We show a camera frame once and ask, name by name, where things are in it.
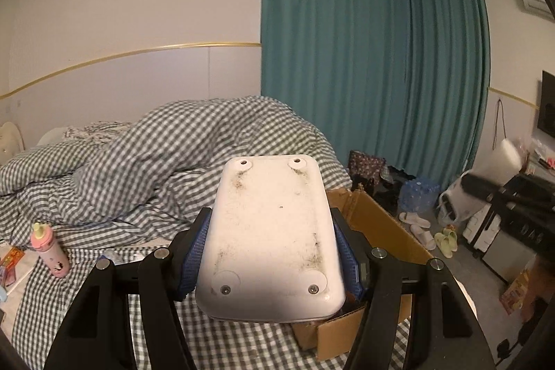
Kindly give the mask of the white spray bottle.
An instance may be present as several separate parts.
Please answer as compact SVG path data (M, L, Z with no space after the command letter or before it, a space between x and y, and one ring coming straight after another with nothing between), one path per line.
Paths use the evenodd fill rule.
M522 165L518 147L511 140L503 139L482 161L476 163L470 172L503 186L520 172Z

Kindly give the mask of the brown cardboard box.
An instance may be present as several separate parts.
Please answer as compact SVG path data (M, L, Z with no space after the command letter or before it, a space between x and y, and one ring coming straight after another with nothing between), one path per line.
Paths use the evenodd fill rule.
M367 363L387 368L396 325L412 308L427 316L417 296L426 285L431 254L365 191L326 193L336 230L347 312L327 321L292 325L299 346L315 350L318 361L350 353L345 369Z

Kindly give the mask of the orange book box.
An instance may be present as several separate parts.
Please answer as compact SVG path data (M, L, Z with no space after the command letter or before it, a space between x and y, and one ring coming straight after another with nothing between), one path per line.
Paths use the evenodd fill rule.
M528 292L529 280L530 272L525 268L501 294L499 301L508 316L522 308L523 301Z

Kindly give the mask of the white slipper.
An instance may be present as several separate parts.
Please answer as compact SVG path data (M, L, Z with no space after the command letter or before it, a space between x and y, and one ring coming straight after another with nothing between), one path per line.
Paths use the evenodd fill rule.
M410 226L410 231L417 241L428 251L436 249L436 241L428 229L424 229L417 224Z
M408 225L417 225L422 229L429 229L431 227L431 223L420 217L416 212L401 212L398 214L398 219L401 223L405 223Z

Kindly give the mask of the dark floral bag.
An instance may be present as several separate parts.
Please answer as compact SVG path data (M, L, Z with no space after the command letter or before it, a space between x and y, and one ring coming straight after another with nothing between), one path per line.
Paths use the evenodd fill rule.
M380 174L385 166L384 158L371 156L359 150L351 150L347 166L349 177L352 180L351 190L362 188L365 191L373 191L380 183Z

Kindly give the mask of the cream tufted headboard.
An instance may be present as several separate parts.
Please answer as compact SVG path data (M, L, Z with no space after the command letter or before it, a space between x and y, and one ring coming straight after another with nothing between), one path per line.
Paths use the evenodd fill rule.
M23 138L18 127L12 122L5 122L0 128L0 165L25 150Z

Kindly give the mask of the white plastic bag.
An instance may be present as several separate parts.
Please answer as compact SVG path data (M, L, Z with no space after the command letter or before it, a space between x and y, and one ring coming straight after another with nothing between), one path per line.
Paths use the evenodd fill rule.
M457 178L438 198L437 220L443 226L458 225L469 220L485 203L466 193L462 178Z

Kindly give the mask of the white rectangular plastic case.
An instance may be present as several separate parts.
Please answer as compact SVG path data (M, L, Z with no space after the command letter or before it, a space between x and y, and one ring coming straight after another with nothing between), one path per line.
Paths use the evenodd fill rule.
M195 298L208 317L296 323L345 301L318 163L308 155L238 157L220 178Z

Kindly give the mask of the black wall television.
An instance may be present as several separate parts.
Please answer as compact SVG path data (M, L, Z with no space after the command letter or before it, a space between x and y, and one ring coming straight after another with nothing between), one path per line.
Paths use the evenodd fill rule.
M546 71L542 72L537 127L555 137L555 76Z

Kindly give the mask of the grey gingham duvet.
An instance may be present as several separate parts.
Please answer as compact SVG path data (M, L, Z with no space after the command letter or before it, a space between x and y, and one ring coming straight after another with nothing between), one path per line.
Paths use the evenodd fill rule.
M136 123L71 128L2 167L1 238L24 248L46 223L67 248L171 239L214 203L227 161L291 154L315 159L325 188L350 186L325 135L273 98L173 101Z

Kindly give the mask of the grey gingham bed sheet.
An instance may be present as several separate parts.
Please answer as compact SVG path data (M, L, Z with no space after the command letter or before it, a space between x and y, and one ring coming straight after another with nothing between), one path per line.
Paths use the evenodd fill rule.
M112 250L69 249L70 272L54 277L39 257L20 288L11 343L31 369L44 366L65 313L97 260L107 257L116 264L141 260L152 247ZM285 324L222 322L198 309L192 294L176 304L178 318L198 369L341 369L346 353L318 361L313 351L303 351Z

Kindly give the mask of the green slipper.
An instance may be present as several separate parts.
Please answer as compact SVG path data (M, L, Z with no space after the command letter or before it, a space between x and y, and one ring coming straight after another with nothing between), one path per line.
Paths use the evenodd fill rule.
M445 227L443 229L443 234L449 242L449 246L452 252L457 252L458 250L458 237L455 230L452 227Z
M452 258L452 247L450 246L449 238L443 233L437 232L434 236L436 242L436 248L439 252L443 254L447 259Z

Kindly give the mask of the white drawer cabinet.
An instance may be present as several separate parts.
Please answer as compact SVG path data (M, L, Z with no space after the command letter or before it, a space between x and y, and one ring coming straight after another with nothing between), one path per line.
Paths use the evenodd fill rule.
M485 255L501 229L501 218L491 205L484 206L467 222L463 231L466 245L475 258Z

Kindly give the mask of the teal curtain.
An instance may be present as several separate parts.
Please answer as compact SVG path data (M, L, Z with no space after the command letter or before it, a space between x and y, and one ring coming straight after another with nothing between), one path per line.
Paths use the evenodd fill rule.
M485 117L485 0L262 0L262 92L345 160L384 158L448 186Z

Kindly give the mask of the red orange snack packet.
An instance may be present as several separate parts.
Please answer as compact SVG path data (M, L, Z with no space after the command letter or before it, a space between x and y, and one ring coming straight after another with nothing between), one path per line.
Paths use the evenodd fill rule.
M17 247L11 247L1 259L1 268L10 272L25 256L25 251Z

